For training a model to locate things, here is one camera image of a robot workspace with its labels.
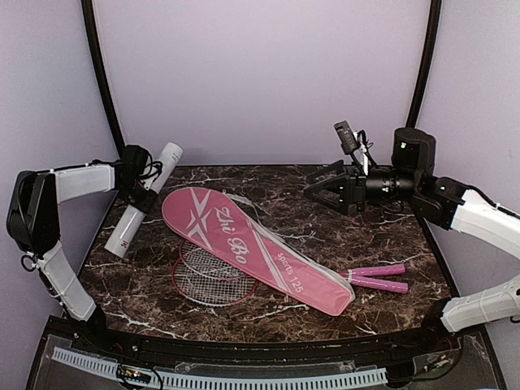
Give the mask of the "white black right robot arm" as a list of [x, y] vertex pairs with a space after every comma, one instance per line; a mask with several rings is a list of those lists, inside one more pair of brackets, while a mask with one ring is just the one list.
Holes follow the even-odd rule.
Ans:
[[[417, 128], [394, 132], [392, 163], [371, 157], [366, 134], [347, 122], [335, 124], [347, 165], [339, 160], [308, 175], [304, 195], [342, 215], [351, 206], [363, 212], [369, 203], [405, 202], [420, 219], [447, 231], [464, 233], [519, 255], [519, 215], [491, 200], [481, 189], [434, 174], [436, 139]], [[436, 302], [414, 336], [414, 344], [430, 353], [446, 333], [508, 319], [519, 321], [519, 278], [464, 297]]]

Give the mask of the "white cardboard shuttlecock tube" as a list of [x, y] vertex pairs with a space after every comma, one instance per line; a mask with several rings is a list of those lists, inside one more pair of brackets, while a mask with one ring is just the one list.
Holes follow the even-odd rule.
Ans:
[[172, 142], [166, 143], [157, 158], [138, 145], [125, 147], [116, 182], [119, 196], [127, 206], [105, 244], [107, 251], [124, 257], [183, 154], [183, 149]]

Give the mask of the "pink racket cover bag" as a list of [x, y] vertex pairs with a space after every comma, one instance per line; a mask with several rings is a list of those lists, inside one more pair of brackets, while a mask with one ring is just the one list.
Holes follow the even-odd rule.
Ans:
[[338, 316], [355, 299], [344, 277], [290, 248], [227, 194], [209, 188], [178, 189], [163, 201], [162, 216], [179, 236], [325, 314]]

